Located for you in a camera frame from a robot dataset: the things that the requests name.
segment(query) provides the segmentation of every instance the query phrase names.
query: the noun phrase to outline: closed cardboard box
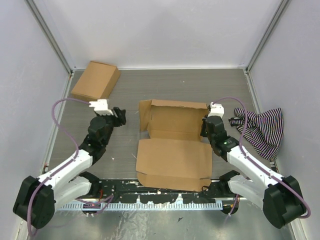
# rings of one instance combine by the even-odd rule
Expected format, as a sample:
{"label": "closed cardboard box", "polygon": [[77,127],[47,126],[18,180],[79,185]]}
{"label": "closed cardboard box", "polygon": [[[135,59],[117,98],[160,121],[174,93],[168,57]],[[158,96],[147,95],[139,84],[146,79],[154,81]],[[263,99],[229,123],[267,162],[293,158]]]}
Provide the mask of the closed cardboard box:
{"label": "closed cardboard box", "polygon": [[108,99],[121,72],[114,65],[91,61],[71,91],[74,98],[84,101]]}
{"label": "closed cardboard box", "polygon": [[150,139],[138,145],[136,171],[146,187],[201,191],[212,175],[212,148],[200,136],[205,103],[143,100],[140,131]]}

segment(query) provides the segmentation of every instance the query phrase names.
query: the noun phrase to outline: black and white striped fabric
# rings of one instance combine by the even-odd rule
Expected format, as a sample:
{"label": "black and white striped fabric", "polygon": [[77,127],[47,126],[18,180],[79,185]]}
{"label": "black and white striped fabric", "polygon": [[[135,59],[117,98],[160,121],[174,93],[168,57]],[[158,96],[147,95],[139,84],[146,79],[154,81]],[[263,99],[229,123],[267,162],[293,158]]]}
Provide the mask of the black and white striped fabric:
{"label": "black and white striped fabric", "polygon": [[[236,117],[230,118],[229,122],[231,126],[236,126],[236,129],[242,133],[245,126],[245,111],[242,108],[236,108],[234,114]],[[261,157],[273,162],[277,157],[284,136],[281,108],[261,114],[248,111],[247,116],[247,129],[243,136]]]}

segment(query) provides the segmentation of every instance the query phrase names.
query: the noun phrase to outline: cardboard box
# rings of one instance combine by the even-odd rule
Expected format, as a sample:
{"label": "cardboard box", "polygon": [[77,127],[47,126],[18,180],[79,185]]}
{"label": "cardboard box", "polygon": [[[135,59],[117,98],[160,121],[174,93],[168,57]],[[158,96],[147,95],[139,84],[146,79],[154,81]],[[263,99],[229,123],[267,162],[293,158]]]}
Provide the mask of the cardboard box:
{"label": "cardboard box", "polygon": [[150,139],[138,145],[136,171],[146,187],[201,191],[212,175],[212,148],[201,142],[205,103],[143,100],[139,103],[140,131]]}
{"label": "cardboard box", "polygon": [[91,61],[71,91],[74,98],[84,101],[108,99],[121,72],[116,66]]}

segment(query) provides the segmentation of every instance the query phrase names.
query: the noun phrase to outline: striped shirt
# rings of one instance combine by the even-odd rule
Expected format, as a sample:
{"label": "striped shirt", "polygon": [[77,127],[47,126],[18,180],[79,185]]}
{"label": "striped shirt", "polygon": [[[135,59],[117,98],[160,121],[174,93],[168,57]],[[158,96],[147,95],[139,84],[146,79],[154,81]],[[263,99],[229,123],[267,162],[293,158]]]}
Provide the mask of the striped shirt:
{"label": "striped shirt", "polygon": [[[245,124],[245,111],[234,110],[236,117],[229,119],[231,126],[242,133]],[[263,158],[273,162],[284,136],[284,119],[281,108],[272,109],[261,114],[247,111],[248,122],[244,137],[252,144],[256,152]]]}

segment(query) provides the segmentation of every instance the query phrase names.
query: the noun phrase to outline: white wall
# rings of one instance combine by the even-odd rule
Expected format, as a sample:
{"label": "white wall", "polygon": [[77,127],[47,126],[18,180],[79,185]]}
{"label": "white wall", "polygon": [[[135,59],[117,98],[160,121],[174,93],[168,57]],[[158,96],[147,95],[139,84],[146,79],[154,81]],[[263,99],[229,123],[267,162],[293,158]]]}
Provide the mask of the white wall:
{"label": "white wall", "polygon": [[36,0],[70,66],[247,66],[280,0]]}
{"label": "white wall", "polygon": [[308,240],[320,236],[320,3],[292,0],[251,71],[264,110],[281,107],[284,138],[277,163],[298,179],[312,215]]}
{"label": "white wall", "polygon": [[12,210],[17,193],[24,178],[39,175],[51,105],[68,74],[23,0],[2,0],[0,22],[0,239],[11,240],[21,222]]}

